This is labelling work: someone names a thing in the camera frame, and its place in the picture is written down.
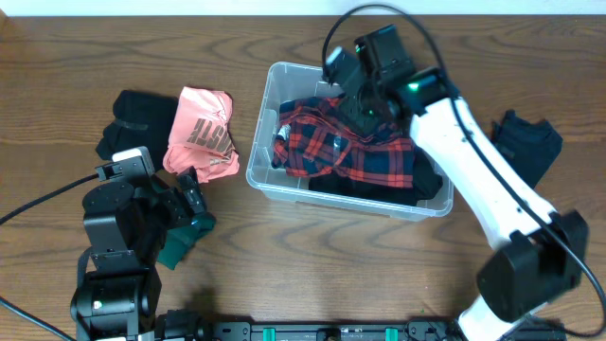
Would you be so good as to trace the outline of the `red navy plaid shirt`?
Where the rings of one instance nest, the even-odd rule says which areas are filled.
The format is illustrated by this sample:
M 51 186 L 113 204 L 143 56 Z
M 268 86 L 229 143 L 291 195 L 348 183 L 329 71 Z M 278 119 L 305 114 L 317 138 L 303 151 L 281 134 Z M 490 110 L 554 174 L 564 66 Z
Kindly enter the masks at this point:
M 343 98 L 295 99 L 279 107 L 272 167 L 289 176 L 335 173 L 357 182 L 413 187 L 414 144 L 393 123 L 355 134 L 339 111 Z

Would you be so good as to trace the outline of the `clear plastic storage bin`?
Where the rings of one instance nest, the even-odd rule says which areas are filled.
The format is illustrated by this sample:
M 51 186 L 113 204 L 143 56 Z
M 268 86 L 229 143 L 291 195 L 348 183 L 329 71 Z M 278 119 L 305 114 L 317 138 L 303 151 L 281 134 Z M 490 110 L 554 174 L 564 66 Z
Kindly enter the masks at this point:
M 274 201 L 299 202 L 310 205 L 362 211 L 411 222 L 444 217 L 454 205 L 454 185 L 441 167 L 432 162 L 443 185 L 431 200 L 419 200 L 416 206 L 397 205 L 355 197 L 327 194 L 309 189 L 307 179 L 289 176 L 283 169 L 271 166 L 274 140 L 280 128 L 279 106 L 293 99 L 335 97 L 341 89 L 322 81 L 319 66 L 277 62 L 268 71 L 260 104 L 258 122 L 246 168 L 248 184 Z

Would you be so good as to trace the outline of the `large black garment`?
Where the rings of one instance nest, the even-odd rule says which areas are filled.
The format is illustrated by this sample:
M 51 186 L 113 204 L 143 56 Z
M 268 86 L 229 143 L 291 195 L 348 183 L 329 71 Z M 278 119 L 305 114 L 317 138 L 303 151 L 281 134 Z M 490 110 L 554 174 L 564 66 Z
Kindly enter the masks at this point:
M 357 182 L 335 173 L 310 178 L 309 189 L 360 199 L 414 206 L 419 200 L 434 198 L 443 185 L 425 153 L 414 146 L 413 187 L 391 188 Z

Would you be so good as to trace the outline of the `dark navy garment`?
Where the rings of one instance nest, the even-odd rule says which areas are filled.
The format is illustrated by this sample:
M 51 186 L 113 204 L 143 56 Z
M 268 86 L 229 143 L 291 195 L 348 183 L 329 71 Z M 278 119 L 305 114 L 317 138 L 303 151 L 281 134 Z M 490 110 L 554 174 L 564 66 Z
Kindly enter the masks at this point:
M 513 170 L 535 188 L 561 153 L 563 139 L 547 120 L 530 123 L 507 110 L 490 138 Z

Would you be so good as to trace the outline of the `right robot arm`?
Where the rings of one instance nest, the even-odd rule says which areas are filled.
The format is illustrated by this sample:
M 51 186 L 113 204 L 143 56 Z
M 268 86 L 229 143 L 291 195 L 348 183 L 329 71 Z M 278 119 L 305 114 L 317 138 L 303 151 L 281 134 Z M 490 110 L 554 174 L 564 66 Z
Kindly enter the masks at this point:
M 480 223 L 491 258 L 479 291 L 457 319 L 467 340 L 501 340 L 591 273 L 584 262 L 588 226 L 560 214 L 514 171 L 476 124 L 443 61 L 418 71 L 397 30 L 358 38 L 355 53 L 323 52 L 324 77 L 355 113 L 399 124 L 445 171 Z

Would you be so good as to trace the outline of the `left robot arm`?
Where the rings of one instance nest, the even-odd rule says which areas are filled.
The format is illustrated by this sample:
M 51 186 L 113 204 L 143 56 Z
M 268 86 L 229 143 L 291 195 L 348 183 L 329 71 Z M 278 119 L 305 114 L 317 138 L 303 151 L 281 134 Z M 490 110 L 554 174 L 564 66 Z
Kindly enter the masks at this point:
M 97 174 L 100 186 L 82 200 L 91 245 L 79 259 L 70 313 L 79 340 L 137 340 L 155 328 L 157 264 L 174 269 L 215 219 L 193 168 L 174 187 L 140 165 L 111 163 Z

